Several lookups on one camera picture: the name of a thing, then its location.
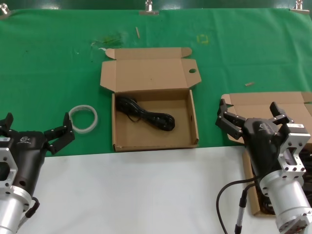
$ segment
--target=black cable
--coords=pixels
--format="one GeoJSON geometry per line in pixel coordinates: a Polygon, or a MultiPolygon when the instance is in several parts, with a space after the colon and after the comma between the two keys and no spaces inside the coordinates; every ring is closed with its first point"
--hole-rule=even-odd
{"type": "Polygon", "coordinates": [[[240,207],[243,207],[243,208],[246,207],[248,190],[249,190],[251,187],[253,187],[253,186],[255,186],[255,183],[252,183],[252,184],[247,185],[246,188],[243,190],[242,196],[241,196],[240,201],[239,201],[239,206],[240,206],[240,207]]]}
{"type": "Polygon", "coordinates": [[[136,100],[129,97],[117,97],[116,109],[125,113],[133,122],[138,122],[142,118],[164,131],[171,131],[175,128],[175,118],[171,115],[146,111],[137,104],[136,100]],[[138,117],[138,120],[131,119],[129,115],[138,117]]]}
{"type": "Polygon", "coordinates": [[[267,173],[270,172],[270,170],[272,169],[272,167],[276,164],[277,160],[278,160],[278,157],[279,157],[279,146],[277,144],[274,144],[274,146],[276,147],[276,155],[274,157],[274,160],[273,160],[273,163],[272,165],[269,167],[269,169],[267,170],[267,172],[263,173],[263,175],[257,175],[253,178],[250,178],[250,179],[243,179],[243,180],[237,180],[237,181],[233,181],[231,183],[228,183],[227,185],[225,185],[221,190],[220,192],[218,193],[218,196],[216,197],[216,203],[215,203],[215,206],[216,206],[216,212],[218,214],[218,218],[219,218],[219,221],[220,221],[220,224],[221,224],[221,227],[223,229],[223,232],[225,234],[228,234],[228,232],[226,231],[226,228],[223,224],[223,221],[222,221],[222,217],[221,217],[221,214],[220,214],[220,209],[219,209],[219,201],[220,201],[220,197],[222,195],[222,193],[224,192],[224,190],[226,190],[227,188],[229,188],[230,186],[232,185],[235,185],[235,184],[243,184],[243,183],[249,183],[249,182],[253,182],[261,177],[264,177],[267,175],[267,173]]]}
{"type": "Polygon", "coordinates": [[[40,206],[40,203],[39,203],[39,201],[38,201],[37,198],[33,197],[32,199],[35,201],[35,204],[33,205],[32,208],[30,208],[30,209],[25,213],[26,218],[31,218],[31,216],[34,215],[34,213],[36,212],[36,210],[37,210],[37,209],[39,208],[39,206],[40,206]]]}

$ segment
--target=black power cord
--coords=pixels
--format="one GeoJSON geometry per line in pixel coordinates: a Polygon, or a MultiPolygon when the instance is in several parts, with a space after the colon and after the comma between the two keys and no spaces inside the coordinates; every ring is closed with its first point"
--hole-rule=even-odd
{"type": "Polygon", "coordinates": [[[244,210],[247,204],[247,194],[248,194],[248,190],[253,186],[255,186],[255,183],[247,185],[246,188],[242,192],[242,196],[240,197],[239,213],[238,213],[237,223],[235,225],[235,231],[234,231],[235,234],[240,234],[242,231],[243,215],[244,215],[244,210]]]}
{"type": "Polygon", "coordinates": [[[26,218],[31,218],[31,216],[34,215],[34,213],[37,211],[37,209],[38,209],[39,206],[40,206],[40,203],[39,203],[39,201],[38,201],[37,198],[35,198],[35,197],[33,196],[32,200],[35,201],[35,204],[33,205],[32,208],[30,208],[30,209],[25,213],[26,218]]]}
{"type": "Polygon", "coordinates": [[[140,119],[144,119],[150,124],[164,131],[171,131],[173,128],[175,128],[175,118],[173,118],[171,115],[146,111],[137,104],[135,99],[129,97],[117,97],[116,109],[125,113],[133,122],[138,122],[140,119]],[[138,120],[131,119],[129,115],[138,117],[138,120]]]}
{"type": "MultiPolygon", "coordinates": [[[[221,190],[220,192],[218,193],[218,196],[216,197],[216,203],[215,203],[215,206],[216,206],[216,212],[218,214],[218,218],[219,218],[219,221],[220,221],[220,224],[221,224],[221,227],[223,229],[223,232],[224,234],[228,234],[228,232],[226,231],[226,228],[223,224],[223,221],[222,221],[222,217],[221,217],[221,214],[220,214],[220,208],[219,208],[219,201],[220,201],[220,197],[222,195],[222,193],[224,192],[224,190],[226,190],[227,188],[229,188],[230,186],[232,185],[235,185],[235,184],[243,184],[243,183],[250,183],[250,182],[253,182],[253,181],[256,181],[257,179],[261,178],[261,177],[264,177],[267,175],[267,173],[270,172],[270,170],[273,168],[273,166],[276,164],[277,160],[278,160],[278,157],[279,157],[279,145],[277,143],[274,143],[274,146],[276,147],[277,151],[276,151],[276,155],[274,156],[274,160],[272,162],[272,164],[270,165],[269,169],[263,173],[263,175],[258,175],[258,176],[255,176],[253,178],[250,178],[250,179],[243,179],[243,180],[237,180],[237,181],[233,181],[231,183],[228,183],[227,185],[225,185],[221,190]]],[[[247,191],[249,188],[251,188],[252,186],[251,185],[248,185],[244,191],[246,192],[246,196],[247,196],[247,191]]]]}

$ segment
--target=white table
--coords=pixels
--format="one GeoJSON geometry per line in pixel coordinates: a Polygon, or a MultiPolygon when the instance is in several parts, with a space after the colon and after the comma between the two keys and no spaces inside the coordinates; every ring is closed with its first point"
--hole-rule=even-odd
{"type": "MultiPolygon", "coordinates": [[[[40,208],[18,233],[222,234],[215,199],[225,184],[244,178],[243,149],[46,158],[34,194],[40,208]]],[[[244,186],[228,188],[220,200],[229,234],[244,186]]],[[[274,218],[253,217],[247,205],[242,233],[279,232],[274,218]]]]}

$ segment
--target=cardboard box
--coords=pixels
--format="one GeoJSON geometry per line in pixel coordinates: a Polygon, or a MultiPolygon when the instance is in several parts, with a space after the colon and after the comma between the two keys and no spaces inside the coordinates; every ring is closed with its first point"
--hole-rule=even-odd
{"type": "MultiPolygon", "coordinates": [[[[240,115],[245,118],[272,118],[270,112],[270,104],[275,101],[278,106],[285,110],[286,114],[291,117],[295,123],[305,126],[307,131],[312,135],[312,93],[310,92],[270,92],[270,93],[244,93],[244,94],[224,94],[228,105],[228,111],[240,115]]],[[[231,136],[229,139],[239,143],[244,143],[243,138],[235,140],[231,136]]],[[[309,139],[305,148],[312,148],[312,138],[309,139]]],[[[243,165],[246,178],[252,178],[252,166],[247,151],[243,154],[243,165]]],[[[251,212],[255,216],[272,216],[264,214],[259,205],[259,197],[255,187],[249,189],[248,192],[251,212]]]]}
{"type": "Polygon", "coordinates": [[[114,91],[112,97],[113,146],[115,151],[194,148],[198,143],[196,114],[190,87],[201,82],[194,59],[183,58],[190,48],[107,49],[113,61],[102,64],[100,85],[114,91]],[[115,108],[119,95],[135,98],[150,112],[175,118],[166,132],[144,120],[132,122],[115,108]]]}

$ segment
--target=tape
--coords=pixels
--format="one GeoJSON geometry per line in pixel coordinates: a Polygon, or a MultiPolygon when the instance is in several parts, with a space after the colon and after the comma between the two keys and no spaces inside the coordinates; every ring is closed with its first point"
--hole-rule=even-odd
{"type": "Polygon", "coordinates": [[[69,112],[69,119],[71,120],[72,122],[72,125],[73,125],[73,130],[77,133],[80,133],[80,134],[85,134],[85,133],[89,133],[91,132],[95,127],[96,125],[98,124],[98,114],[96,112],[96,110],[92,107],[92,106],[88,106],[88,105],[80,105],[80,106],[75,106],[73,109],[70,110],[69,112]],[[88,127],[88,128],[85,128],[85,129],[80,129],[80,128],[77,128],[74,123],[73,123],[73,119],[72,119],[72,115],[77,112],[77,111],[91,111],[93,114],[94,114],[94,121],[93,123],[88,127]]]}

